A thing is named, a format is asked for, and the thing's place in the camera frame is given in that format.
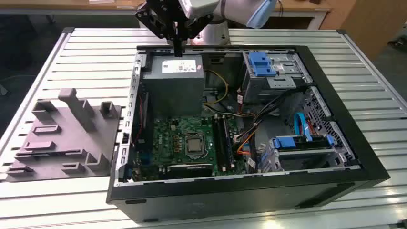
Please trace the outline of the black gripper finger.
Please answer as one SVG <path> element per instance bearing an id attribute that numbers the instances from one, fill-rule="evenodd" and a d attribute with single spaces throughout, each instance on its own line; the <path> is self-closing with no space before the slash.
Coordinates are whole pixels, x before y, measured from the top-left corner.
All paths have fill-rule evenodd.
<path id="1" fill-rule="evenodd" d="M 213 15 L 208 14 L 196 19 L 188 19 L 182 16 L 177 21 L 177 57 L 182 56 L 185 41 L 197 36 L 212 19 Z"/>
<path id="2" fill-rule="evenodd" d="M 140 4 L 136 9 L 134 17 L 157 38 L 166 40 L 166 43 L 172 45 L 174 57 L 178 57 L 178 45 L 173 41 L 174 31 L 168 27 L 168 23 L 162 22 L 153 13 L 148 4 Z"/>

